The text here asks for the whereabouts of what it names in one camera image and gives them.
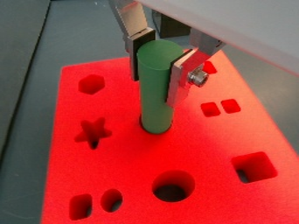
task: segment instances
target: hexagonal hole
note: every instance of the hexagonal hole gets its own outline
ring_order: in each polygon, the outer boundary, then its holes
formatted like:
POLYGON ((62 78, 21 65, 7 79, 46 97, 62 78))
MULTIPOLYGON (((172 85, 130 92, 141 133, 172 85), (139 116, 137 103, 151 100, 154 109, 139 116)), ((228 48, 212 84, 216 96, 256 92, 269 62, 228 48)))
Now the hexagonal hole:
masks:
POLYGON ((105 77, 97 74, 89 75, 79 81, 79 91, 87 95, 94 95, 105 87, 105 77))

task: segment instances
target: foam tray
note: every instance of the foam tray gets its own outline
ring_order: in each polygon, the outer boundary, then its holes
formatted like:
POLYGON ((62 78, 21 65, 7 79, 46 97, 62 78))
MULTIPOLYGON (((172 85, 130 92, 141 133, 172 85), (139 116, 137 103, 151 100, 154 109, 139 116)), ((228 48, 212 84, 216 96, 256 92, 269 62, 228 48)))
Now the foam tray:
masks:
POLYGON ((62 70, 43 224, 299 223, 299 163, 224 52, 162 135, 129 58, 62 70))

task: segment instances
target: small square hole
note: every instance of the small square hole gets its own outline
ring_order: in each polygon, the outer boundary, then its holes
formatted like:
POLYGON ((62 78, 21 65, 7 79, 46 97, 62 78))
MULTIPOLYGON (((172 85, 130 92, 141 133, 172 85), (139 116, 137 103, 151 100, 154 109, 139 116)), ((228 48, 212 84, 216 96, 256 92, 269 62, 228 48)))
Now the small square hole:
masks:
POLYGON ((233 114, 241 111, 240 104, 237 100, 234 99, 222 101, 221 104, 229 114, 233 114))
POLYGON ((201 105, 201 109, 208 117, 218 116, 221 114, 221 110, 216 102, 204 103, 201 105))
POLYGON ((89 194, 75 196, 70 201, 70 218, 77 221, 91 216, 93 198, 89 194))
POLYGON ((277 168, 264 151, 234 157, 232 163, 241 181, 246 184, 277 176, 277 168))

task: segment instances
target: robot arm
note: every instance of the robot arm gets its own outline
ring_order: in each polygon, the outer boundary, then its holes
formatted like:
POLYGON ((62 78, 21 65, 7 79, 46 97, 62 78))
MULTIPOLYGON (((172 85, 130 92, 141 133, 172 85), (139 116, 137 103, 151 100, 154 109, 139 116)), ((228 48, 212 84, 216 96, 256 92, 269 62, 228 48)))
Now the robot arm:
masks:
MULTIPOLYGON (((117 21, 125 33, 126 50, 131 59, 131 77, 138 81, 137 51, 139 47, 155 40, 155 30, 147 26, 143 5, 134 0, 110 0, 117 21)), ((220 51, 225 43, 192 28, 193 49, 173 63, 172 83, 166 99, 172 107, 189 95, 190 86, 202 87, 209 75, 202 71, 205 61, 220 51)))

